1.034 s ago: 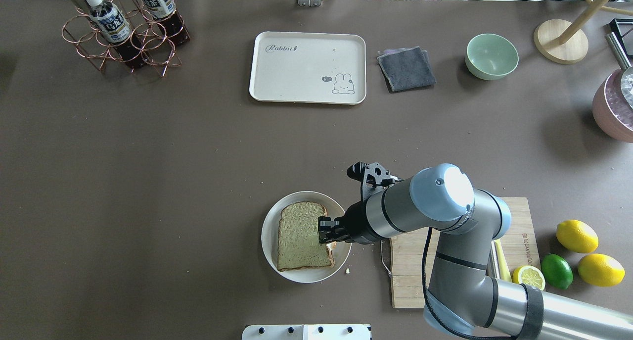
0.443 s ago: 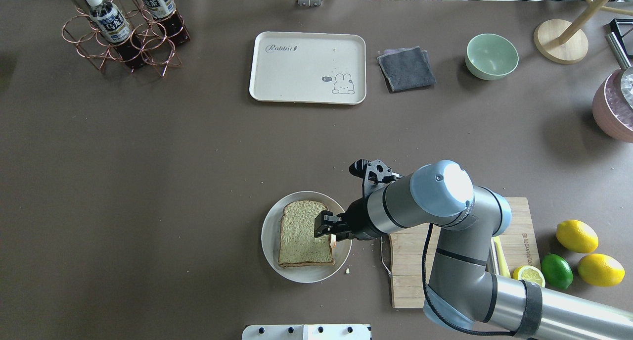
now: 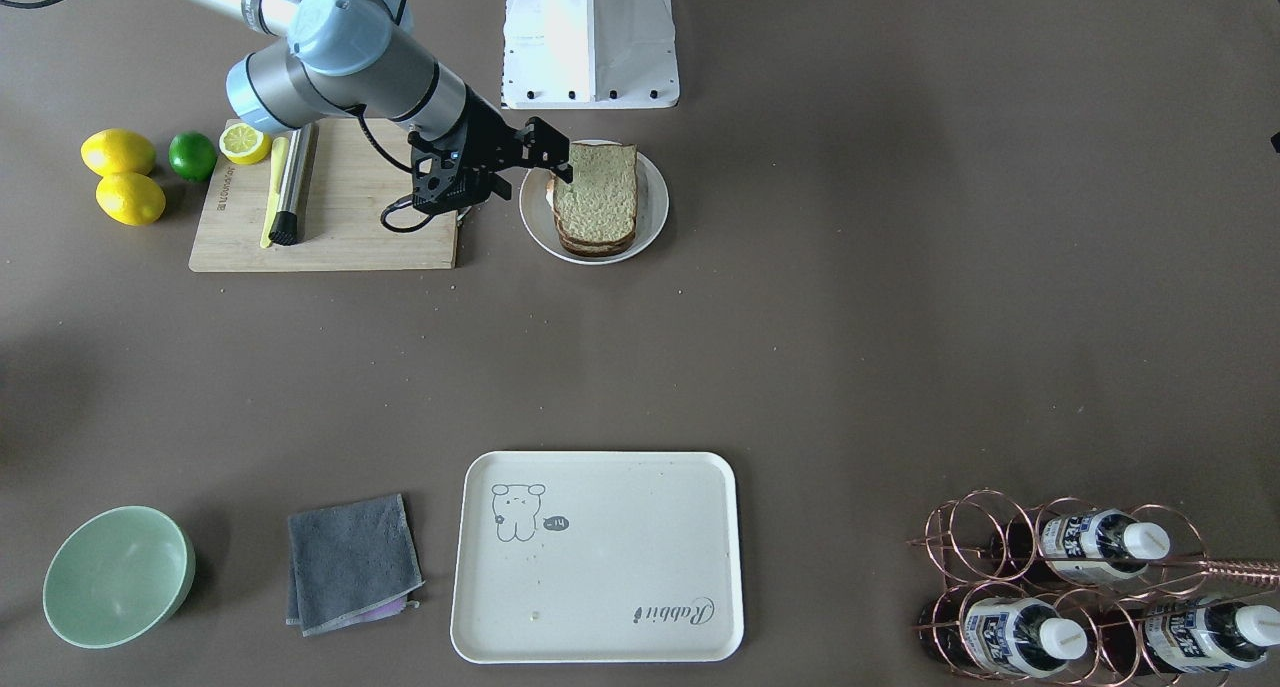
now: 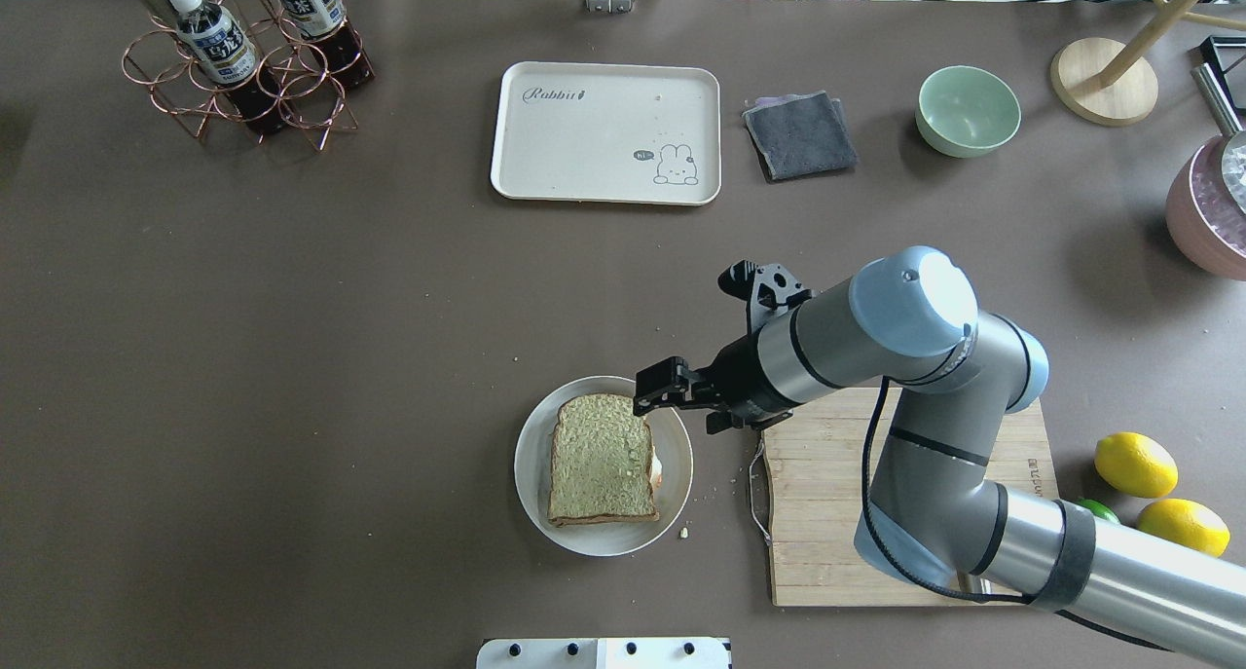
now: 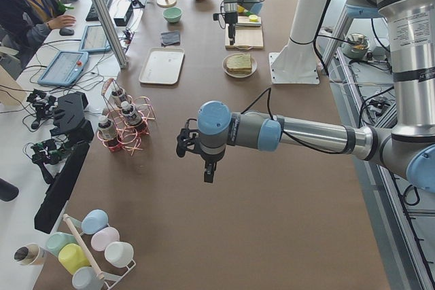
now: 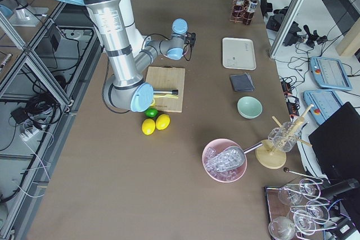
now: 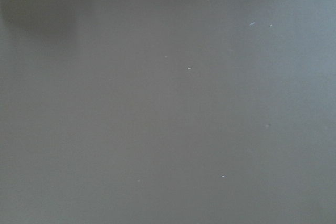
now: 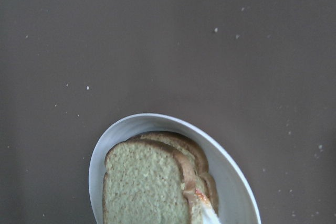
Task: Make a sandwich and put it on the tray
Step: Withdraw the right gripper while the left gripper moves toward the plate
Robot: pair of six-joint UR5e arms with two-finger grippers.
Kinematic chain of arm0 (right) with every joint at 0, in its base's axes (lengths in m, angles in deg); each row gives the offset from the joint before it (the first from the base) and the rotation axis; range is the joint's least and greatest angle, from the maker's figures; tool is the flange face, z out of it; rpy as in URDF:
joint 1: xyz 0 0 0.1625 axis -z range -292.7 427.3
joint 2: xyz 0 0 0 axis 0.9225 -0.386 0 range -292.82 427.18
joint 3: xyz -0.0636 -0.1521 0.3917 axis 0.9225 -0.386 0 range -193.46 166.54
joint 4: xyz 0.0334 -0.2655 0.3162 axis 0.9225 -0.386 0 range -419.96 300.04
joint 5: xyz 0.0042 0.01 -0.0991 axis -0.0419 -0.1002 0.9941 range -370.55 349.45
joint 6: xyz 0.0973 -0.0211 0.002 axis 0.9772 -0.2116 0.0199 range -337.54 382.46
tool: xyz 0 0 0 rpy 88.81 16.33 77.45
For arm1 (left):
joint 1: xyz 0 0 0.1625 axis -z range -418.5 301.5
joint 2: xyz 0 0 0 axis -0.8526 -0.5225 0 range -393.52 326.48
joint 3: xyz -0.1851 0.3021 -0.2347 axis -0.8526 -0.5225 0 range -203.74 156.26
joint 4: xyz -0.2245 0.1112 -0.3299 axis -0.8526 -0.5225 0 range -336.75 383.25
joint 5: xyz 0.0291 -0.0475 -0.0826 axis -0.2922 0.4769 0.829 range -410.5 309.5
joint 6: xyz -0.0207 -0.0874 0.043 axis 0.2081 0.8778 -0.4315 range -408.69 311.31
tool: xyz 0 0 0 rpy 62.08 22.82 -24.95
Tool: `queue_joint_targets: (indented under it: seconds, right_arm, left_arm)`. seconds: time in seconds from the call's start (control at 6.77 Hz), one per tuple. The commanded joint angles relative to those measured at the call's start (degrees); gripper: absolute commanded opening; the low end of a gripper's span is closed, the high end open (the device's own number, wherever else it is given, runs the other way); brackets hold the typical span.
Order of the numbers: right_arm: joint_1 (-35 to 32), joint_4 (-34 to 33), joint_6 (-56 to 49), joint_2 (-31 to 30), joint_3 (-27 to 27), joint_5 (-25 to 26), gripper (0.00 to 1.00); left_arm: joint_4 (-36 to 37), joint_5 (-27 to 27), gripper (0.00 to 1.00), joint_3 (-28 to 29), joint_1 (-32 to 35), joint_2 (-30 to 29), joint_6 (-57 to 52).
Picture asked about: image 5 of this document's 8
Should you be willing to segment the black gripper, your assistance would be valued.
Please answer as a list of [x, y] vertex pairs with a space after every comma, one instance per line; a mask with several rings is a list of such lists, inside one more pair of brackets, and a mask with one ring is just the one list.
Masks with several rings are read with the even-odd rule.
[[236, 23], [237, 23], [237, 13], [226, 12], [226, 24], [228, 25], [228, 40], [230, 45], [234, 45]]
[[204, 182], [213, 183], [213, 178], [215, 170], [217, 168], [217, 162], [215, 158], [205, 159], [205, 171], [204, 171]]

